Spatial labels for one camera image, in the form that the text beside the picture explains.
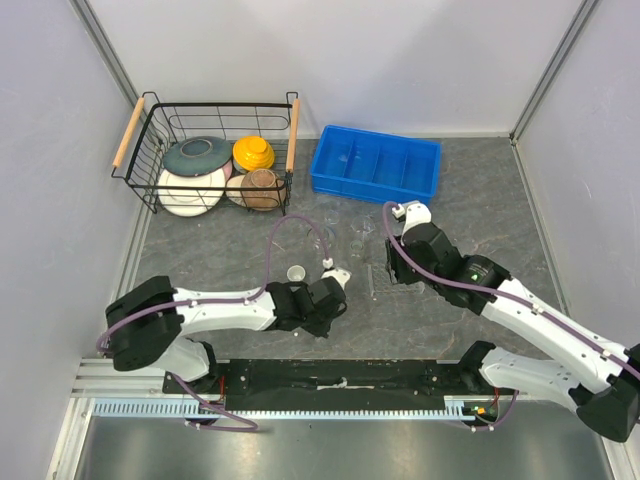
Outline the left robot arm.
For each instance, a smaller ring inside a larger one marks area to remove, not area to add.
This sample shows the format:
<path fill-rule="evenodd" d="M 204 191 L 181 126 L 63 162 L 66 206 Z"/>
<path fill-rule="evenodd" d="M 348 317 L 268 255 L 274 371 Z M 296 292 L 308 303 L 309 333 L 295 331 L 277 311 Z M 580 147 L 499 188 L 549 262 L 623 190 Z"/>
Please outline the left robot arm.
<path fill-rule="evenodd" d="M 213 347 L 194 336 L 220 330 L 293 331 L 326 338 L 344 313 L 351 274 L 325 271 L 311 284 L 270 282 L 235 292 L 177 288 L 155 276 L 106 308 L 107 330 L 97 348 L 118 372 L 147 367 L 177 375 L 198 393 L 219 382 Z"/>

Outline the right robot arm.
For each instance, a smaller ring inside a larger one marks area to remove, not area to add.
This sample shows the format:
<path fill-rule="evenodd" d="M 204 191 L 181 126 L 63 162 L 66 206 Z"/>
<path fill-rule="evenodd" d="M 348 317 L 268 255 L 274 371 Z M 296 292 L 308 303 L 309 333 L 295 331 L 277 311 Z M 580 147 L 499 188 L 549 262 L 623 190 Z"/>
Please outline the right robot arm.
<path fill-rule="evenodd" d="M 423 282 L 453 306 L 516 333 L 546 354 L 536 360 L 490 342 L 465 353 L 458 381 L 477 394 L 490 385 L 564 406 L 591 430 L 628 440 L 639 421 L 639 349 L 579 325 L 535 296 L 508 270 L 482 255 L 462 255 L 432 223 L 386 240 L 391 276 Z"/>

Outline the clear acrylic tube rack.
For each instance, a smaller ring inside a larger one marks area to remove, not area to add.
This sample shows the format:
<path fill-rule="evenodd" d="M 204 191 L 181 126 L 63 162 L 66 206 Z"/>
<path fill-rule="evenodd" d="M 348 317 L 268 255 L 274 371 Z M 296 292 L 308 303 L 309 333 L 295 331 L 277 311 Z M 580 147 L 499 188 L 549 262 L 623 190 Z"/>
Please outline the clear acrylic tube rack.
<path fill-rule="evenodd" d="M 422 294 L 425 291 L 425 285 L 421 282 L 409 285 L 396 283 L 384 264 L 367 264 L 366 271 L 372 299 L 379 299 L 383 296 Z"/>

